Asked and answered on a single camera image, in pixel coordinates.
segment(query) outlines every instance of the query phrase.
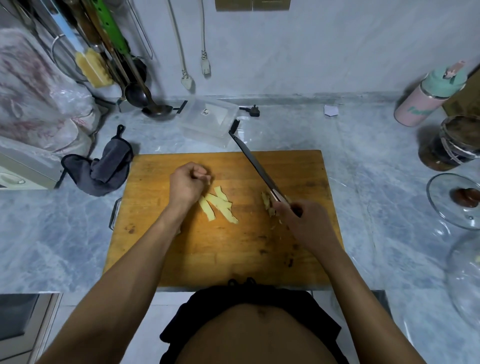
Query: fist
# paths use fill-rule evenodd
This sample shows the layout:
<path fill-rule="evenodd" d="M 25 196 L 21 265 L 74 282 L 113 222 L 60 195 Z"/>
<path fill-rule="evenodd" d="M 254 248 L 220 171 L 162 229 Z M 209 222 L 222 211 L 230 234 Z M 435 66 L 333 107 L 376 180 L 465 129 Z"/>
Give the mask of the fist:
<path fill-rule="evenodd" d="M 170 199 L 168 204 L 185 212 L 198 201 L 211 176 L 200 164 L 189 162 L 178 167 L 170 175 Z"/>

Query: hand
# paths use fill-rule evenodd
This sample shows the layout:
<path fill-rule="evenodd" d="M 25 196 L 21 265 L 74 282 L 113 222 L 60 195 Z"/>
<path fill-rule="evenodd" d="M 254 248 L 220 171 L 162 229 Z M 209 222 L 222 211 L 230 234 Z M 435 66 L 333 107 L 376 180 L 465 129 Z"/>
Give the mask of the hand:
<path fill-rule="evenodd" d="M 294 214 L 291 207 L 303 212 L 301 218 Z M 291 207 L 285 203 L 273 202 L 273 208 L 277 210 L 282 222 L 287 224 L 298 242 L 319 260 L 341 247 L 322 205 L 300 200 L 292 203 Z"/>
<path fill-rule="evenodd" d="M 189 162 L 178 167 L 170 175 L 170 200 L 168 205 L 182 209 L 183 212 L 198 201 L 205 186 L 212 178 L 200 164 Z"/>

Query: water bottle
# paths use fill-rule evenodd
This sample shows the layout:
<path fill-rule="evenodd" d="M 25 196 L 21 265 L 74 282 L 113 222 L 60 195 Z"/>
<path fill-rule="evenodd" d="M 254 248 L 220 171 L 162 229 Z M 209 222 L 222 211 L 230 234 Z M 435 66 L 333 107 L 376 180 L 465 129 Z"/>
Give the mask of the water bottle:
<path fill-rule="evenodd" d="M 451 67 L 435 68 L 395 110 L 395 119 L 405 126 L 424 121 L 465 86 L 467 73 L 461 69 L 464 64 L 460 61 Z"/>

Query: green utensil handle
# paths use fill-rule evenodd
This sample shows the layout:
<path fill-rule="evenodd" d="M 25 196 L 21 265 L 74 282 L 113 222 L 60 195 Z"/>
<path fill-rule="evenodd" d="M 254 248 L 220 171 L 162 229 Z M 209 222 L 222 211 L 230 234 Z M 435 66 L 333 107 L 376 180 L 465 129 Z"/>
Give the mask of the green utensil handle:
<path fill-rule="evenodd" d="M 92 0 L 92 3 L 98 14 L 102 27 L 105 29 L 117 51 L 120 54 L 130 53 L 127 42 L 125 41 L 117 22 L 113 19 L 110 10 L 106 7 L 103 0 Z"/>

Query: small label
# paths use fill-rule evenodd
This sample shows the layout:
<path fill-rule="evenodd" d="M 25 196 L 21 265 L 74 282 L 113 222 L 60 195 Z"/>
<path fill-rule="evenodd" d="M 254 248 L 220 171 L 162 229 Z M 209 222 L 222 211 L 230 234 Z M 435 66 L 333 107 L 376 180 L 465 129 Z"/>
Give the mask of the small label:
<path fill-rule="evenodd" d="M 434 112 L 435 109 L 432 109 L 432 110 L 418 110 L 415 106 L 412 106 L 407 111 L 414 114 L 414 115 L 426 115 L 426 116 L 428 116 L 432 112 Z"/>

